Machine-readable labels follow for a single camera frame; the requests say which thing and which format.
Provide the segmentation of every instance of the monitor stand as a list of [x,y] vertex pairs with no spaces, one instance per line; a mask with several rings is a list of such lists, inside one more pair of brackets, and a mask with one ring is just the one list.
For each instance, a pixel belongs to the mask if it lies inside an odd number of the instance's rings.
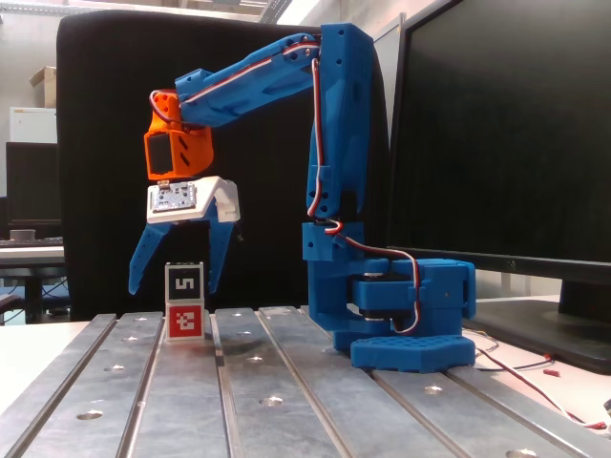
[[586,370],[611,374],[611,285],[563,281],[560,302],[478,302],[465,327]]

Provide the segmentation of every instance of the computer monitor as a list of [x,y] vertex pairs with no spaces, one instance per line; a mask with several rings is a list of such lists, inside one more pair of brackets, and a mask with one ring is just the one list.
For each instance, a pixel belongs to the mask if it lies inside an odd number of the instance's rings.
[[58,227],[59,157],[52,143],[7,143],[9,227]]
[[611,373],[611,2],[437,1],[402,30],[389,243],[562,279],[468,326]]

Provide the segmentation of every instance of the table leg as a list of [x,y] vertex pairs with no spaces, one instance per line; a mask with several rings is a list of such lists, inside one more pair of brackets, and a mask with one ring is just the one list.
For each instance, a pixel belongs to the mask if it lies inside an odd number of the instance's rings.
[[40,323],[42,317],[42,279],[25,279],[26,324]]

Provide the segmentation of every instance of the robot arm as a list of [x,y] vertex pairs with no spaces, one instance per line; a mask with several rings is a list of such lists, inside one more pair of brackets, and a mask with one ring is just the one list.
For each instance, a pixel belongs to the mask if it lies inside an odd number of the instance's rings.
[[[355,366],[417,371],[472,364],[473,343],[460,334],[461,318],[474,313],[474,267],[453,260],[417,262],[404,252],[366,246],[362,222],[339,220],[340,215],[358,218],[365,200],[372,67],[371,38],[350,24],[334,24],[322,26],[320,39],[304,33],[291,35],[218,73],[196,70],[178,78],[175,93],[158,91],[151,96],[155,114],[145,137],[149,177],[176,179],[202,173],[213,158],[210,127],[314,86],[305,202],[314,222],[303,225],[310,317],[333,332],[336,349],[352,350]],[[219,177],[202,179],[222,183],[218,189],[225,194],[200,192],[195,183],[201,180],[152,186],[145,235],[148,232],[149,239],[159,242],[170,230],[167,224],[210,219],[210,291],[214,292],[233,224],[222,222],[231,219],[222,219],[216,210],[228,205],[237,220],[239,205],[233,183]],[[193,199],[190,184],[196,188]],[[168,203],[167,197],[160,197],[161,186],[186,186],[185,199]],[[210,205],[213,195],[217,206]],[[225,243],[214,241],[215,229]],[[144,244],[147,250],[155,249]],[[135,277],[142,275],[152,257],[138,256],[138,250],[132,266]],[[355,303],[359,313],[347,309],[348,301]],[[418,338],[450,338],[410,347],[405,337],[397,335],[408,333]],[[389,351],[389,336],[403,339],[402,347]],[[426,355],[435,367],[423,363]]]

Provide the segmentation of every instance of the metal slotted table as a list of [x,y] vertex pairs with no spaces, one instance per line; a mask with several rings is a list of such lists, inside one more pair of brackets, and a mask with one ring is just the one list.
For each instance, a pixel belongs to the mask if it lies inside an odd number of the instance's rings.
[[606,457],[611,442],[472,367],[367,373],[306,307],[99,315],[0,416],[8,457]]

